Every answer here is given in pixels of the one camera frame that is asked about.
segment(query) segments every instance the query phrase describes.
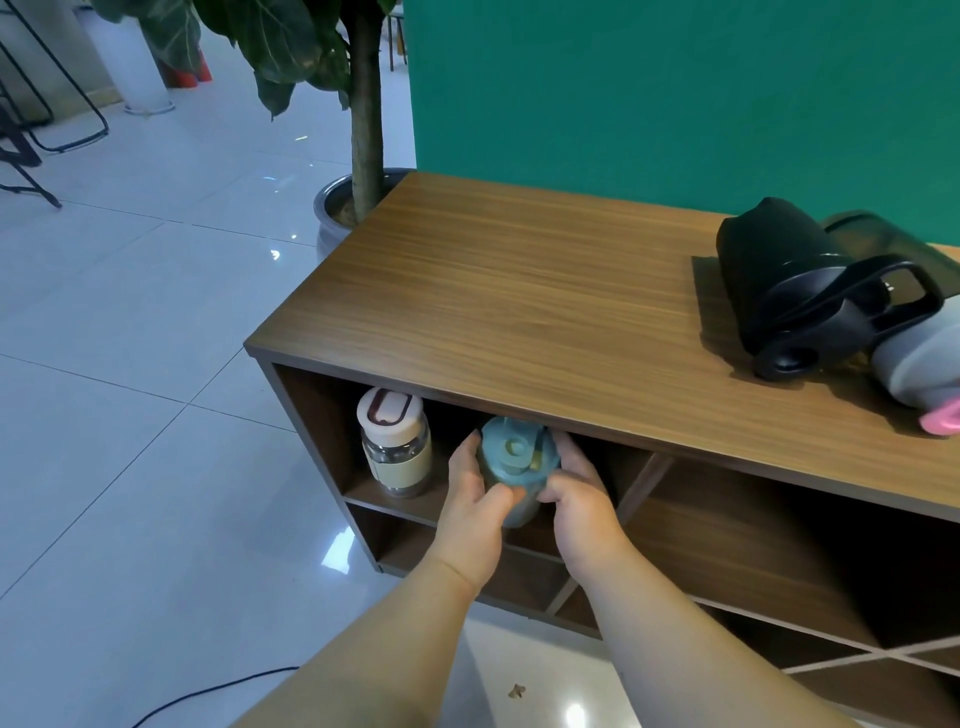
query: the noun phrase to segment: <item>pink bottle cap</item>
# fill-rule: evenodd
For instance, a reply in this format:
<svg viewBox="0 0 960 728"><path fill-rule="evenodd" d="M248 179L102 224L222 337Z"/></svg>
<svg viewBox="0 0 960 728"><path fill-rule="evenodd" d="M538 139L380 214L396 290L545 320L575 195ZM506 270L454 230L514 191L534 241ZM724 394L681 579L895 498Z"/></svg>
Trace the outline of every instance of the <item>pink bottle cap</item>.
<svg viewBox="0 0 960 728"><path fill-rule="evenodd" d="M960 397L927 412L920 418L920 427L931 435L960 435Z"/></svg>

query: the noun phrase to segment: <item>teal wall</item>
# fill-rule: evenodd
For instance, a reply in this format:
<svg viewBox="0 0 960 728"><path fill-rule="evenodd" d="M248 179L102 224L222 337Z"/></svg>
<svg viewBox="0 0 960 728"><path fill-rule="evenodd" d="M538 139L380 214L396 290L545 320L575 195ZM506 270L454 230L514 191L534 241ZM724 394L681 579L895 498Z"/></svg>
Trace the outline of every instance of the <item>teal wall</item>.
<svg viewBox="0 0 960 728"><path fill-rule="evenodd" d="M422 170L960 244L955 0L407 0Z"/></svg>

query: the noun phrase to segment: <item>person's right hand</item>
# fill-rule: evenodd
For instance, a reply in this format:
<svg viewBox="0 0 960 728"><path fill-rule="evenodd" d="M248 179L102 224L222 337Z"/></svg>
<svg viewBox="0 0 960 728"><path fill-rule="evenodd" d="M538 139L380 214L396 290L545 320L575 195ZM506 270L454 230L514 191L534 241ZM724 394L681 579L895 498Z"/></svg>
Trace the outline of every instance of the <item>person's right hand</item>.
<svg viewBox="0 0 960 728"><path fill-rule="evenodd" d="M623 532L596 468L570 436L551 429L560 470L550 474L537 499L556 503L553 529L570 575L581 584L605 570L633 545Z"/></svg>

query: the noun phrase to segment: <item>silver plant pot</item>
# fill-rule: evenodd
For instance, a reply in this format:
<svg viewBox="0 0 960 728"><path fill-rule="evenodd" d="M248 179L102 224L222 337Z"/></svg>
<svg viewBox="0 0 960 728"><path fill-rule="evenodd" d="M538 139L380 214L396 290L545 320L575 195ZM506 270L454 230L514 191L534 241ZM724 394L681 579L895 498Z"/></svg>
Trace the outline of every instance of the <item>silver plant pot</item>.
<svg viewBox="0 0 960 728"><path fill-rule="evenodd" d="M407 167L388 167L383 170L383 181L387 187L387 194L400 184L400 181L413 172ZM334 249L350 234L350 228L345 228L330 215L331 210L338 210L353 194L353 175L346 175L334 180L319 193L313 200L313 213L320 220L320 230L317 232L317 262L324 262L324 258L333 253Z"/></svg>

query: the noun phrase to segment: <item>wooden cabinet top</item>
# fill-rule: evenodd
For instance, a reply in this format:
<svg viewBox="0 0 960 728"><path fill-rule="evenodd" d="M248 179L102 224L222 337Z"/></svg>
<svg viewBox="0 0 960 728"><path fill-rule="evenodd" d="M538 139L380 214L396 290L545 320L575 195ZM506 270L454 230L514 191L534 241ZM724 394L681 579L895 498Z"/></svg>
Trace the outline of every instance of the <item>wooden cabinet top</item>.
<svg viewBox="0 0 960 728"><path fill-rule="evenodd" d="M960 437L924 435L853 366L752 376L716 261L723 218L412 174L247 346L960 520Z"/></svg>

